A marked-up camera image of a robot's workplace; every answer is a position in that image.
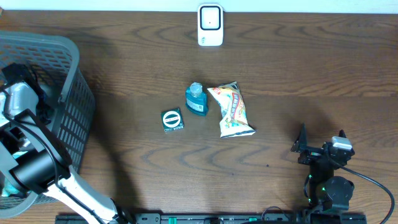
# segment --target small box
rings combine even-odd
[[[180,108],[162,112],[162,123],[164,132],[175,131],[184,128],[184,122]]]

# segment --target wooden table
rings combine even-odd
[[[300,124],[321,146],[344,129],[356,155],[348,167],[398,193],[397,15],[226,13],[224,44],[199,47],[197,16],[176,12],[4,11],[1,30],[62,35],[80,49],[97,109],[81,176],[132,211],[261,212],[306,206],[308,166],[290,152]],[[199,117],[184,105],[191,82],[237,81],[250,137],[220,139],[220,107],[209,95]],[[180,107],[181,131],[165,134],[160,112]],[[368,223],[390,199],[355,183],[350,211]],[[53,223],[71,213],[37,205],[2,223]],[[398,222],[395,212],[389,223]]]

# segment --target basket mesh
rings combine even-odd
[[[78,172],[84,146],[88,139],[88,131],[91,126],[93,113],[95,110],[94,96],[83,78],[79,68],[70,71],[70,66],[75,57],[72,55],[68,46],[69,40],[59,37],[38,35],[37,39],[25,38],[21,33],[20,38],[15,35],[8,37],[7,34],[0,32],[0,69],[12,64],[21,63],[27,65],[40,86],[48,95],[54,95],[57,99],[68,75],[73,75],[72,85],[65,103],[59,103],[55,110],[57,119],[61,122],[53,123],[51,131],[57,135],[59,140],[64,143],[72,157],[72,166]],[[0,80],[5,81],[4,75],[0,71]],[[15,207],[24,199],[17,197],[0,197],[0,209]],[[54,202],[55,199],[40,195],[35,203]]]

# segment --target snack bag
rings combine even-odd
[[[252,135],[239,86],[236,82],[207,89],[221,107],[221,138]]]

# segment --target round label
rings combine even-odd
[[[181,116],[175,111],[169,111],[163,116],[163,123],[169,128],[177,127],[181,122]]]

